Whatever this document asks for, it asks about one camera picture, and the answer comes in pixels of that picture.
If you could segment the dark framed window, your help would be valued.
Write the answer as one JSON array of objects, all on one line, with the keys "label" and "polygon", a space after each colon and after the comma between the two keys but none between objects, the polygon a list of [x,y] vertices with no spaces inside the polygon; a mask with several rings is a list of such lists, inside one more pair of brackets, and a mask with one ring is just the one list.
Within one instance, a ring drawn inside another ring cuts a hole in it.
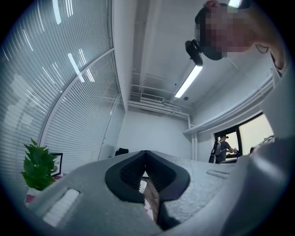
[{"label": "dark framed window", "polygon": [[226,136],[225,141],[236,149],[235,153],[226,151],[224,160],[230,161],[253,152],[256,146],[267,141],[274,140],[272,128],[263,113],[250,118],[240,124],[214,134],[215,140]]}]

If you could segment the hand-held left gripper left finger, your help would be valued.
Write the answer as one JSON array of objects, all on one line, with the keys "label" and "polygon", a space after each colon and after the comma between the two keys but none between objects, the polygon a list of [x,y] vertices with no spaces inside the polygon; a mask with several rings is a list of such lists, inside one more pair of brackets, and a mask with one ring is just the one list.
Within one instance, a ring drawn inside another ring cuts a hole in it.
[{"label": "hand-held left gripper left finger", "polygon": [[144,209],[140,181],[144,152],[78,167],[28,205],[38,236],[157,236],[162,229]]}]

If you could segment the person's light shirt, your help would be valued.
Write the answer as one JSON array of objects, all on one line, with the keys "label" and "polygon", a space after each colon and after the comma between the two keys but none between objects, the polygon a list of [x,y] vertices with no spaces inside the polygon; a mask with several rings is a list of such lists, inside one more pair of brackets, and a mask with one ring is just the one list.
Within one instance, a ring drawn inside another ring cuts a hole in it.
[{"label": "person's light shirt", "polygon": [[261,110],[271,126],[276,140],[295,135],[295,114],[291,104],[293,99],[293,70],[288,49],[283,46],[284,67],[279,69],[272,56],[273,89],[261,103]]}]

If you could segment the white ceiling pipes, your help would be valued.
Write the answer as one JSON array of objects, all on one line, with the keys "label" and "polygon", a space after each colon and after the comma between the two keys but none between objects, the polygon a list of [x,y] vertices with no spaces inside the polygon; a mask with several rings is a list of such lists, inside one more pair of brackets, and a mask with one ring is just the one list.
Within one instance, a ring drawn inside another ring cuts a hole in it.
[{"label": "white ceiling pipes", "polygon": [[128,106],[186,119],[189,123],[189,128],[184,131],[185,134],[201,133],[219,126],[219,123],[229,122],[247,113],[249,110],[258,107],[262,103],[262,101],[265,99],[265,97],[272,91],[272,89],[273,89],[273,76],[272,74],[270,74],[266,78],[266,80],[248,97],[244,98],[242,101],[238,102],[231,108],[223,111],[219,115],[207,121],[204,121],[198,125],[191,124],[189,114],[183,113],[173,108],[158,106],[155,104],[136,102],[131,100],[128,101]]}]

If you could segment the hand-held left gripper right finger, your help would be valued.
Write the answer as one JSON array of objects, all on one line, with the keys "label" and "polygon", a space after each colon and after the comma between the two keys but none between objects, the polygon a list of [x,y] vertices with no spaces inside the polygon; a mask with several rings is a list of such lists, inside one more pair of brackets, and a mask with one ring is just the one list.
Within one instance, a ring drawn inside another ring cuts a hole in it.
[{"label": "hand-held left gripper right finger", "polygon": [[145,168],[158,194],[156,222],[145,232],[221,232],[231,209],[222,188],[232,166],[146,151]]}]

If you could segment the white air conditioner vent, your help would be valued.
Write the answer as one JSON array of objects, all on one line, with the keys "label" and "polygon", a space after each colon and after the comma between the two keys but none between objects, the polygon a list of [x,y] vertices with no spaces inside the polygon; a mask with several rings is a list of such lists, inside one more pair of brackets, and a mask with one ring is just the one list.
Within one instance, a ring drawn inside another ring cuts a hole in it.
[{"label": "white air conditioner vent", "polygon": [[146,101],[156,102],[156,103],[163,103],[164,98],[151,95],[151,94],[141,93],[141,100],[146,100]]}]

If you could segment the potted green plant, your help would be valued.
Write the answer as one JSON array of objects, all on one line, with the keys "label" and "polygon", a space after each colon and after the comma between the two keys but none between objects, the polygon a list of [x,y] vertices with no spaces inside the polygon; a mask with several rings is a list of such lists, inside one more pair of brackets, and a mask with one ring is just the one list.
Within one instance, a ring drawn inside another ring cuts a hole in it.
[{"label": "potted green plant", "polygon": [[47,147],[38,146],[34,140],[31,140],[31,144],[24,144],[24,146],[26,147],[26,156],[24,170],[21,171],[21,174],[28,187],[43,191],[55,182],[51,174],[57,156],[49,153]]}]

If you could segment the black framed sign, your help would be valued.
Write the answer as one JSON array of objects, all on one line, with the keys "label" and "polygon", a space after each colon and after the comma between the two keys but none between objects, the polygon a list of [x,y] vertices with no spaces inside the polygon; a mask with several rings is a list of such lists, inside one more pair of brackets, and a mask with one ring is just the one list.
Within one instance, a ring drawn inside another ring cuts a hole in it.
[{"label": "black framed sign", "polygon": [[51,176],[54,177],[61,174],[63,153],[50,153],[50,154],[55,156],[54,167],[51,173]]}]

